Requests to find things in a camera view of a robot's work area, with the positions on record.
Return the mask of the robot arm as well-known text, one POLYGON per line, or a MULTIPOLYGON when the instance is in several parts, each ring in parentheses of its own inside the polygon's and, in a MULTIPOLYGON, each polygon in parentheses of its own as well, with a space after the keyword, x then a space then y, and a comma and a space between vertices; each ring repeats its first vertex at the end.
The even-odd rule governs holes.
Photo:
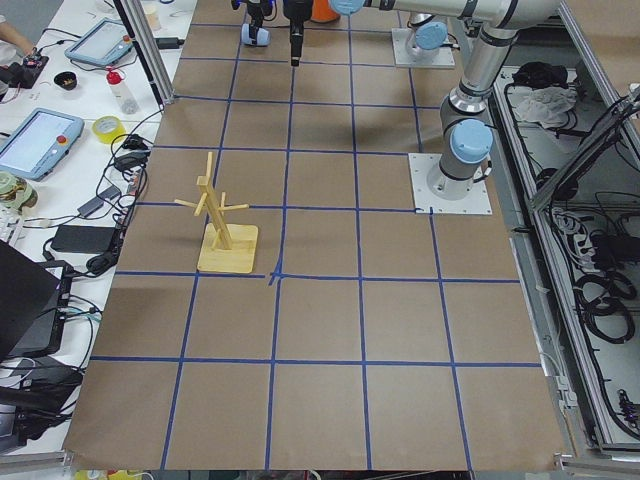
POLYGON ((483 25, 458 86, 441 105, 443 153, 427 174, 430 190, 440 198, 465 198, 490 153, 493 134, 480 115, 516 36, 515 30, 483 25))
MULTIPOLYGON (((282 11, 289 20, 291 65, 302 57, 304 24, 311 19, 313 1, 284 1, 282 11)), ((534 26, 553 15, 559 1, 330 1, 330 8, 341 16, 350 16, 362 8, 381 11, 429 13, 484 21, 494 29, 517 31, 534 26)))

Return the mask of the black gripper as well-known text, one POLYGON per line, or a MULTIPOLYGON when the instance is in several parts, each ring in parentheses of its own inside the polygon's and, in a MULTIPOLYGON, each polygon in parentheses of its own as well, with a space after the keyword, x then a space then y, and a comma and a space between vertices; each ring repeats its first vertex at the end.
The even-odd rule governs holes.
MULTIPOLYGON (((248 27, 249 44, 259 46, 260 31, 264 20, 271 15, 276 5, 275 1, 259 0, 245 1, 247 13, 251 17, 248 27)), ((290 22, 290 63, 298 67, 302 56, 304 23, 311 18, 312 0, 283 1, 284 16, 290 22)))

